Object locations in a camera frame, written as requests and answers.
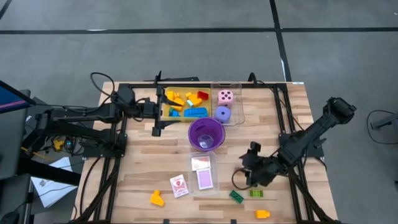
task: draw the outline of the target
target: wooden tabletop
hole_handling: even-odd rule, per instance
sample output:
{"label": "wooden tabletop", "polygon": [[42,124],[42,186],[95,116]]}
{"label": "wooden tabletop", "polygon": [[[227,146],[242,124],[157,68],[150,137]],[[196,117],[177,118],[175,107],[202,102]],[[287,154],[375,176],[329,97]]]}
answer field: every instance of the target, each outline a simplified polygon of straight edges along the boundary
{"label": "wooden tabletop", "polygon": [[[306,128],[313,119],[305,87],[303,84],[293,83],[287,83],[287,86],[293,114],[303,128]],[[110,92],[111,84],[105,83],[103,90]],[[136,88],[134,91],[137,99],[148,96],[152,101],[157,99],[154,88]],[[288,178],[276,177],[268,187],[255,188],[264,191],[264,198],[261,199],[250,198],[249,190],[237,190],[231,183],[234,170],[242,167],[238,157],[246,153],[251,141],[262,144],[259,153],[261,156],[268,156],[279,147],[277,136],[280,130],[273,93],[268,89],[244,88],[242,98],[246,120],[238,129],[227,129],[225,142],[214,151],[220,193],[209,197],[185,195],[174,198],[171,189],[170,178],[183,174],[186,180],[190,171],[187,160],[193,149],[187,134],[189,123],[173,124],[162,131],[161,137],[152,137],[153,120],[145,119],[138,123],[129,119],[126,131],[128,144],[126,155],[121,160],[112,223],[162,223],[165,218],[170,219],[171,223],[230,223],[231,219],[237,219],[238,223],[295,223]],[[100,122],[94,124],[96,129],[109,127],[110,125]],[[76,197],[78,208],[81,186],[94,160],[91,158],[85,162]],[[88,178],[83,210],[97,194],[103,161],[101,159],[95,165]],[[316,160],[309,159],[305,173],[310,193],[327,215],[337,219],[325,168]],[[244,186],[245,178],[242,174],[236,175],[235,179],[238,185]],[[155,189],[160,190],[165,201],[164,207],[149,202]],[[242,204],[229,197],[232,190],[244,197]],[[305,218],[301,194],[299,197]],[[108,195],[105,195],[102,218],[106,213],[107,201]],[[256,210],[268,210],[271,217],[258,220],[254,214]]]}

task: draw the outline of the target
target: green lego brick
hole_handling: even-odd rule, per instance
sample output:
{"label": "green lego brick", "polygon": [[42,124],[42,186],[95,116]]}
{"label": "green lego brick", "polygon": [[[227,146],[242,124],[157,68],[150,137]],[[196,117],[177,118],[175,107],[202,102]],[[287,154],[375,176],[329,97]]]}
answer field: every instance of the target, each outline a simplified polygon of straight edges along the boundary
{"label": "green lego brick", "polygon": [[236,191],[232,190],[231,193],[229,193],[229,196],[235,200],[238,203],[242,203],[243,197],[240,196],[240,194],[236,193]]}
{"label": "green lego brick", "polygon": [[250,197],[263,197],[264,194],[262,193],[262,190],[250,190]]}

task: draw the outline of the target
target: purple bowl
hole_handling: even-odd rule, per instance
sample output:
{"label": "purple bowl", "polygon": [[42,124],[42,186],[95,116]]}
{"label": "purple bowl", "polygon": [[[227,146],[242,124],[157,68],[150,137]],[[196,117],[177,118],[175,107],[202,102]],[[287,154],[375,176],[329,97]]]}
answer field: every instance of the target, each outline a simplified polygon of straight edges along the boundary
{"label": "purple bowl", "polygon": [[195,149],[212,151],[225,140],[224,126],[214,118],[199,118],[189,127],[188,138]]}

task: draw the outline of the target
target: white paper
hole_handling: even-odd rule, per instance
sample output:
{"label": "white paper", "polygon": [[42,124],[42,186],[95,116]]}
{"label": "white paper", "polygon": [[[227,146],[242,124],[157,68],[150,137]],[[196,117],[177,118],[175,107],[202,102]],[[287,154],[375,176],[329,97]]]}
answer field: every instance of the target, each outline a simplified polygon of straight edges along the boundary
{"label": "white paper", "polygon": [[[68,157],[64,157],[49,165],[52,167],[63,167],[61,169],[72,171]],[[77,188],[77,186],[73,186],[70,184],[61,184],[58,182],[54,182],[52,180],[46,180],[37,177],[31,177],[31,179],[39,195],[42,195],[50,190],[54,190],[40,197],[43,206],[45,208],[50,207],[55,202],[58,202],[61,198],[63,198],[66,194]]]}

